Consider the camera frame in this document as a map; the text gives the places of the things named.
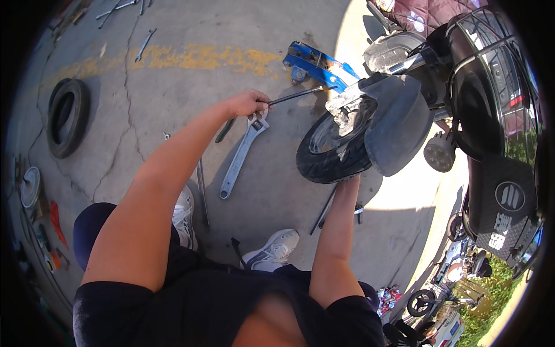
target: person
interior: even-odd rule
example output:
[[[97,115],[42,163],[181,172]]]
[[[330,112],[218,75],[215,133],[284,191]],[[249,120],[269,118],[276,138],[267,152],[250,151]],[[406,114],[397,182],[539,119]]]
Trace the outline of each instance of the person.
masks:
[[[400,319],[394,325],[386,323],[382,328],[385,337],[389,340],[389,346],[423,347],[428,345],[433,346],[436,343],[433,335],[437,330],[433,326],[428,328],[424,334],[420,334]]]
[[[119,205],[92,204],[75,220],[78,346],[384,345],[376,291],[349,269],[359,177],[337,185],[312,271],[287,263],[293,229],[243,255],[243,269],[195,252],[185,184],[224,122],[269,101],[251,89],[212,105],[147,158]]]

